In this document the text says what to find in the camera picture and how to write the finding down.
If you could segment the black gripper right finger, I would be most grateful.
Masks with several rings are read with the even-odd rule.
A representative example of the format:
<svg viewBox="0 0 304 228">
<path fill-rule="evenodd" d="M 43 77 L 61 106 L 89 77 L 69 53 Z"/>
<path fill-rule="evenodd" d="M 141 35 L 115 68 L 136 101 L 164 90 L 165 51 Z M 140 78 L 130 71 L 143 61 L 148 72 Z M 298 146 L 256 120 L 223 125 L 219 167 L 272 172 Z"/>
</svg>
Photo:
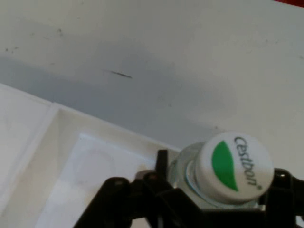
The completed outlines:
<svg viewBox="0 0 304 228">
<path fill-rule="evenodd" d="M 266 228 L 301 228 L 296 217 L 304 218 L 304 181 L 276 168 L 273 181 L 258 204 L 265 207 Z"/>
</svg>

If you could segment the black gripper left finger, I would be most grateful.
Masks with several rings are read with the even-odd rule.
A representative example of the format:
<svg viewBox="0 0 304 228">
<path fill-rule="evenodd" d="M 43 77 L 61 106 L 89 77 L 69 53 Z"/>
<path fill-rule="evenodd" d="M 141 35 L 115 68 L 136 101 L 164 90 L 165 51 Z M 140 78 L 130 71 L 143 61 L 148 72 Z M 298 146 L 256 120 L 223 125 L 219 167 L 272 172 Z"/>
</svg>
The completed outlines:
<svg viewBox="0 0 304 228">
<path fill-rule="evenodd" d="M 91 203 L 94 227 L 128 228 L 139 218 L 147 219 L 152 228 L 201 227 L 200 209 L 166 181 L 168 158 L 168 150 L 159 150 L 155 168 L 140 172 L 133 182 L 108 178 Z"/>
</svg>

